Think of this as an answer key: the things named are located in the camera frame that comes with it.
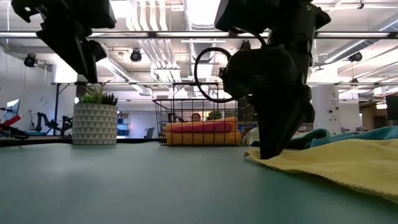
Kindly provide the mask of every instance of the metal wire basket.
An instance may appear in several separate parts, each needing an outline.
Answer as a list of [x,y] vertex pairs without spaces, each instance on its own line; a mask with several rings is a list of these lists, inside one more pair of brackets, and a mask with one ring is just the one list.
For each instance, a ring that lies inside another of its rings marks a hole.
[[253,108],[246,100],[154,100],[160,145],[247,146]]

